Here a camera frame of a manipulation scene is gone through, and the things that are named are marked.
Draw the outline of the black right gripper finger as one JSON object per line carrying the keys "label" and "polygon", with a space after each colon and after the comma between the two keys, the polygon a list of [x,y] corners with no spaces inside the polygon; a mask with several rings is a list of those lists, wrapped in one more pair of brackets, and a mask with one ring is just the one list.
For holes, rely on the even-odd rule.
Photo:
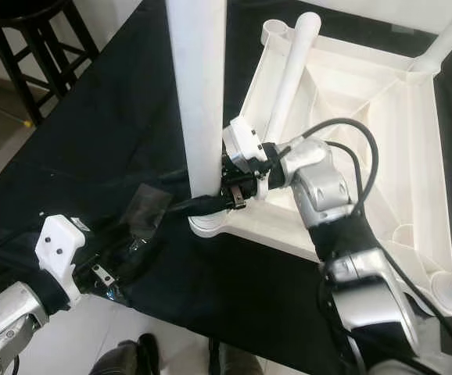
{"label": "black right gripper finger", "polygon": [[174,203],[167,208],[168,215],[208,216],[231,209],[231,198],[226,195],[204,195]]}

